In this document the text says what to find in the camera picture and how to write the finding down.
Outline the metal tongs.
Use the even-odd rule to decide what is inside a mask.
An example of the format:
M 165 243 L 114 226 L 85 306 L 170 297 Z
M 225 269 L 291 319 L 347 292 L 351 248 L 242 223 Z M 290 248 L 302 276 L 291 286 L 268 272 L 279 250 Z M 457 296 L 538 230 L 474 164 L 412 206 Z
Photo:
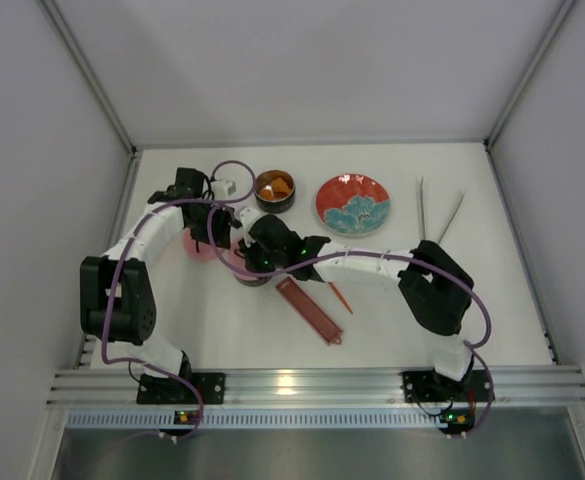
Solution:
M 438 236 L 435 239 L 432 239 L 428 235 L 428 219 L 427 219 L 427 210 L 426 210 L 426 178 L 422 176 L 418 182 L 418 189 L 417 189 L 417 213 L 418 213 L 418 231 L 419 231 L 419 238 L 421 240 L 429 240 L 433 241 L 437 244 L 441 244 L 445 239 L 448 231 L 450 230 L 453 222 L 455 221 L 459 210 L 461 209 L 464 199 L 466 196 L 466 190 L 462 190 L 458 198 L 453 203 L 451 207 L 450 213 L 446 219 L 444 226 L 442 227 L 441 231 L 439 232 Z

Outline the pink lid with black handle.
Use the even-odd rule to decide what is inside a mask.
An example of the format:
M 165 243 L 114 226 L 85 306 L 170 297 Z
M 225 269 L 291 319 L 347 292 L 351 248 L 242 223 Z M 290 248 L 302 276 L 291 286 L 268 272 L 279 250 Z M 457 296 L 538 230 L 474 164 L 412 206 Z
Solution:
M 228 251 L 227 260 L 234 267 L 235 270 L 236 269 L 242 270 L 242 271 L 247 270 L 245 259 L 243 258 L 242 254 L 239 251 L 239 248 L 237 246 L 233 246 Z M 241 273 L 237 273 L 235 270 L 233 271 L 234 275 L 241 274 Z
M 204 242 L 195 240 L 191 230 L 186 228 L 183 231 L 182 246 L 185 253 L 196 261 L 211 261 L 217 258 L 213 248 Z

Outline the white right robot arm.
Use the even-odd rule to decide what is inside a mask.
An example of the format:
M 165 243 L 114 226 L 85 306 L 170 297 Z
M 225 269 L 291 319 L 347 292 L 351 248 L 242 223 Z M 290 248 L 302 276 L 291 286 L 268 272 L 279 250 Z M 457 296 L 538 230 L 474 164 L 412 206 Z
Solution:
M 434 371 L 454 382 L 465 379 L 473 360 L 460 333 L 474 282 L 437 243 L 422 240 L 408 252 L 355 250 L 326 236 L 301 237 L 270 214 L 245 226 L 233 249 L 249 276 L 285 272 L 298 281 L 396 289 L 426 332 Z

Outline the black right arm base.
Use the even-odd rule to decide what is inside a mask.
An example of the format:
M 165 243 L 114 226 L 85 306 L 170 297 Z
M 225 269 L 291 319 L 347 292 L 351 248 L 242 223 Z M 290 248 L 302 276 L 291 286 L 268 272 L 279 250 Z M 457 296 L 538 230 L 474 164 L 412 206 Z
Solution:
M 401 379 L 407 403 L 466 402 L 470 396 L 478 403 L 485 403 L 491 397 L 491 383 L 481 369 L 469 371 L 460 381 L 433 369 L 403 371 Z

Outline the orange food pieces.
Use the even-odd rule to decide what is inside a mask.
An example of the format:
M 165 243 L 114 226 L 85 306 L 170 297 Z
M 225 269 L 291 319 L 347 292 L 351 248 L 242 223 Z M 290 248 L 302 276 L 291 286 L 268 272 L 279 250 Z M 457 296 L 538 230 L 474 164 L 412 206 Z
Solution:
M 292 192 L 292 186 L 282 175 L 269 175 L 258 182 L 257 196 L 264 201 L 280 201 L 290 197 Z

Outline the orange plastic fork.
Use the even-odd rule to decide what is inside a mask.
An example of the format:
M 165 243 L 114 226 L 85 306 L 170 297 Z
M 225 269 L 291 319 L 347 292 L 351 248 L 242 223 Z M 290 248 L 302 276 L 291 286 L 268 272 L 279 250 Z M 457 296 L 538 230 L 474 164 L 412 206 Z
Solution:
M 338 287 L 333 283 L 333 282 L 328 282 L 329 287 L 331 288 L 331 290 L 333 291 L 333 293 L 337 296 L 337 298 L 339 299 L 339 301 L 342 303 L 342 305 L 344 306 L 344 308 L 351 314 L 353 315 L 353 309 L 351 308 L 350 304 L 348 303 L 348 301 L 346 300 L 345 296 L 341 293 L 341 291 L 338 289 Z

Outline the black steel lunch bowl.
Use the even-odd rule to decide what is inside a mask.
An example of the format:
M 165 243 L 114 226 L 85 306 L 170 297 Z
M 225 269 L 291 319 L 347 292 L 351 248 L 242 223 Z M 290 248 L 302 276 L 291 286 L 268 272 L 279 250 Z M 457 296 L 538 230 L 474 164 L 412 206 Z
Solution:
M 254 197 L 257 206 L 269 214 L 288 211 L 295 203 L 293 177 L 283 170 L 267 170 L 256 177 Z
M 248 287 L 259 287 L 267 284 L 271 280 L 270 277 L 255 277 L 243 274 L 235 274 L 234 277 L 241 285 Z

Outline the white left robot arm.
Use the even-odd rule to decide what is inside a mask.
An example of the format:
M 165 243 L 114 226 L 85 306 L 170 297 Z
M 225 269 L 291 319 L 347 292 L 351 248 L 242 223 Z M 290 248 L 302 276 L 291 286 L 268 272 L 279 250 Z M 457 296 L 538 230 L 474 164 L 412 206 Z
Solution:
M 191 376 L 185 352 L 155 331 L 158 312 L 149 267 L 184 233 L 198 248 L 227 249 L 232 214 L 211 208 L 235 191 L 232 180 L 180 167 L 174 182 L 148 198 L 139 220 L 113 247 L 82 261 L 80 324 L 101 341 L 105 364 L 136 363 L 156 378 Z

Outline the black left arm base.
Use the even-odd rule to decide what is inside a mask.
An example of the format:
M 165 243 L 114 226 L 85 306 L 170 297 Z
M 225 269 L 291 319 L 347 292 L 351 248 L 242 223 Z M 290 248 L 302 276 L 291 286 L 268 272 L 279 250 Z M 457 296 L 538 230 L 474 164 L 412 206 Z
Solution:
M 189 383 L 198 392 L 204 405 L 224 403 L 226 375 L 222 372 L 194 372 Z M 137 390 L 139 405 L 197 404 L 194 393 L 182 382 L 143 374 Z

